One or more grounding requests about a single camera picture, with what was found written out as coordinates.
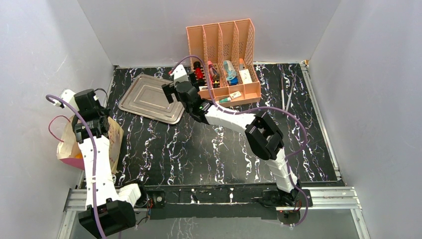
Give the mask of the silver metal tray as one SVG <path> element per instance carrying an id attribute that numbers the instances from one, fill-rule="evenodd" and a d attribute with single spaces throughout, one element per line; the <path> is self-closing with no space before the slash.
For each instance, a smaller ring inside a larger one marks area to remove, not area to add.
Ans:
<path id="1" fill-rule="evenodd" d="M 177 124 L 184 112 L 180 102 L 168 103 L 162 85 L 171 83 L 145 74 L 140 74 L 120 100 L 120 110 L 147 117 L 167 124 Z"/>

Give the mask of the metal tongs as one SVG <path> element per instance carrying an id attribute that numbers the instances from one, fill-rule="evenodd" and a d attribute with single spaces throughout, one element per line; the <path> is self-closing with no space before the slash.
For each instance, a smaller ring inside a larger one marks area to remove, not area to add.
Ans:
<path id="1" fill-rule="evenodd" d="M 287 77 L 287 74 L 282 73 L 281 75 L 281 100 L 282 100 L 282 109 L 285 111 L 288 111 L 293 90 L 296 83 L 296 76 L 293 76 L 292 80 L 289 80 L 289 90 L 287 89 L 286 82 L 289 78 Z"/>

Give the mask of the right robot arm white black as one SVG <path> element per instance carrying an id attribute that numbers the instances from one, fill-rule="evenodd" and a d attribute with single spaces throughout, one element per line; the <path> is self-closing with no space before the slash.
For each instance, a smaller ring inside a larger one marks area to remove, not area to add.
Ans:
<path id="1" fill-rule="evenodd" d="M 256 114 L 231 111 L 202 98 L 195 84 L 193 72 L 184 68 L 173 70 L 171 83 L 162 85 L 168 102 L 181 102 L 195 121 L 223 126 L 243 134 L 252 150 L 268 165 L 275 178 L 277 190 L 264 192 L 259 202 L 267 207 L 294 207 L 300 199 L 297 176 L 288 165 L 284 151 L 283 134 L 266 111 Z"/>

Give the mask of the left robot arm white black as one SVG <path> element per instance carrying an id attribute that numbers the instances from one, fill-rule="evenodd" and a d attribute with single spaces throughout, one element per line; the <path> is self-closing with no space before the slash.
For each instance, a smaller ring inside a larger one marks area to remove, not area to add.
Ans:
<path id="1" fill-rule="evenodd" d="M 78 219 L 93 236 L 104 239 L 135 226 L 134 206 L 145 206 L 149 195 L 138 183 L 116 190 L 109 162 L 109 109 L 101 106 L 93 89 L 76 93 L 74 100 L 78 113 L 71 125 L 87 184 L 86 209 Z"/>

